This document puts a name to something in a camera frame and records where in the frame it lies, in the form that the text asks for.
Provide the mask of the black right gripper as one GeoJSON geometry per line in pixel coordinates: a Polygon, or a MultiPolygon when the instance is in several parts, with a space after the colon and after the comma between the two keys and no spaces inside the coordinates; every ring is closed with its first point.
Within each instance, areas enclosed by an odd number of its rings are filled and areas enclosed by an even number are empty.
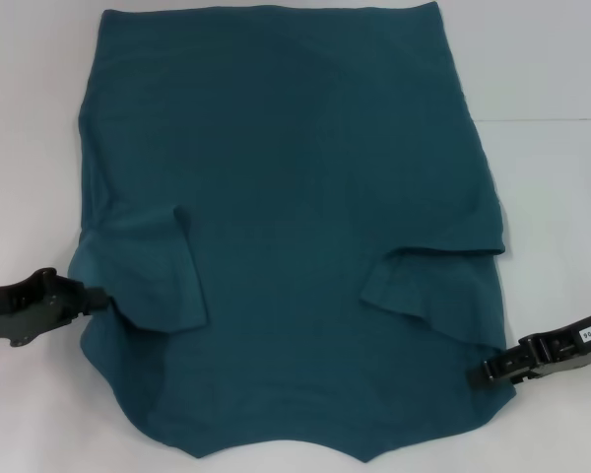
{"type": "Polygon", "coordinates": [[[560,329],[521,339],[517,346],[467,370],[466,379],[475,390],[489,389],[590,364],[591,316],[588,316],[560,329]]]}

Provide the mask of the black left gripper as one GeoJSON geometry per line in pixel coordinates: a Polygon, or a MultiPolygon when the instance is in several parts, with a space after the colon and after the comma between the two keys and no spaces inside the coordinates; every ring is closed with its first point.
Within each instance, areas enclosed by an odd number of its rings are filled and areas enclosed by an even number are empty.
{"type": "Polygon", "coordinates": [[[108,294],[103,288],[56,277],[55,269],[43,268],[24,281],[0,286],[0,339],[8,340],[11,347],[22,347],[61,327],[61,306],[70,316],[90,315],[108,308],[108,294]],[[57,299],[51,291],[54,282],[57,299]]]}

